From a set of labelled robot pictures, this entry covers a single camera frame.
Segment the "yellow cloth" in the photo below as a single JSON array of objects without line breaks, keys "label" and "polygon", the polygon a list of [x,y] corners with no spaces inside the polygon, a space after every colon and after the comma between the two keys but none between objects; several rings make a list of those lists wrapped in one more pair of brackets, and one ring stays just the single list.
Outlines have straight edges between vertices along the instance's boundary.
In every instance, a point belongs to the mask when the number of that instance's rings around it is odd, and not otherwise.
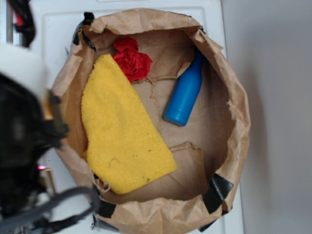
[{"label": "yellow cloth", "polygon": [[117,194],[140,188],[176,170],[176,162],[142,101],[111,55],[94,64],[83,91],[86,160]]}]

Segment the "brown paper bag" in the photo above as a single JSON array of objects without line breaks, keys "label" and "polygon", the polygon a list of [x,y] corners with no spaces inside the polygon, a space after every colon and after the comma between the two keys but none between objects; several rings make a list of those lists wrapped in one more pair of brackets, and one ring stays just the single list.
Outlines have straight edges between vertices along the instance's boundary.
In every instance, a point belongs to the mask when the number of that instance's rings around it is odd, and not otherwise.
[{"label": "brown paper bag", "polygon": [[[203,231],[232,208],[249,146],[248,100],[222,48],[200,28],[189,16],[152,9],[98,19],[85,13],[54,84],[70,127],[58,154],[77,185],[99,191],[97,217],[122,233],[182,234],[200,227]],[[134,87],[171,148],[178,170],[129,194],[116,195],[109,190],[109,181],[96,178],[83,159],[88,140],[80,102],[93,63],[102,54],[115,54],[113,43],[124,35],[136,39],[140,52],[153,60],[147,80]],[[177,127],[162,116],[175,79],[193,60],[194,45],[207,58],[203,83],[188,124]]]}]

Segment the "blue bottle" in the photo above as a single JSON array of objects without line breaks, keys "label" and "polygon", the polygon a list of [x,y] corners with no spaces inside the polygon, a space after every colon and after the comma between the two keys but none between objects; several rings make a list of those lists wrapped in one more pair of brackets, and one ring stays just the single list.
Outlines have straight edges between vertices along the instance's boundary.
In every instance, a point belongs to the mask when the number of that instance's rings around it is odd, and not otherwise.
[{"label": "blue bottle", "polygon": [[185,126],[189,120],[201,87],[201,65],[204,55],[196,48],[195,59],[180,76],[164,115],[164,119],[178,126]]}]

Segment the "bottle neck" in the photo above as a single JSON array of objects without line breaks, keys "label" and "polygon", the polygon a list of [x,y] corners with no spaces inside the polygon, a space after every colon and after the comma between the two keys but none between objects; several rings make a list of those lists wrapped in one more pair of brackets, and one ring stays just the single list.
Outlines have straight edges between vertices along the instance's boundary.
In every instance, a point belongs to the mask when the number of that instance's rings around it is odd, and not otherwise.
[{"label": "bottle neck", "polygon": [[200,69],[204,59],[205,59],[205,56],[199,50],[196,49],[195,59],[193,60],[190,68]]}]

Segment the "black cable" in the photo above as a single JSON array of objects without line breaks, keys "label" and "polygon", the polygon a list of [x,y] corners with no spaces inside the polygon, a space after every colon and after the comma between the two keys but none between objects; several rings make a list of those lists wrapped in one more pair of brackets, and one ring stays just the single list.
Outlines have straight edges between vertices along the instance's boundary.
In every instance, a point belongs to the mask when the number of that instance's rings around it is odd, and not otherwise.
[{"label": "black cable", "polygon": [[45,212],[48,212],[58,206],[61,202],[64,200],[76,196],[76,195],[89,195],[91,202],[91,207],[82,212],[81,214],[69,217],[62,221],[56,221],[51,223],[50,229],[53,229],[55,231],[59,231],[59,228],[65,228],[68,226],[71,226],[75,223],[77,223],[79,220],[87,216],[93,211],[96,211],[99,208],[99,197],[97,193],[89,188],[86,187],[78,187],[78,188],[72,188],[69,189],[51,199],[51,201],[35,207],[32,210],[23,212],[21,214],[18,214],[14,217],[10,217],[8,219],[5,219],[3,222],[0,223],[0,233],[8,230],[12,230],[13,228],[20,227],[22,225],[34,222],[41,218],[42,214]]}]

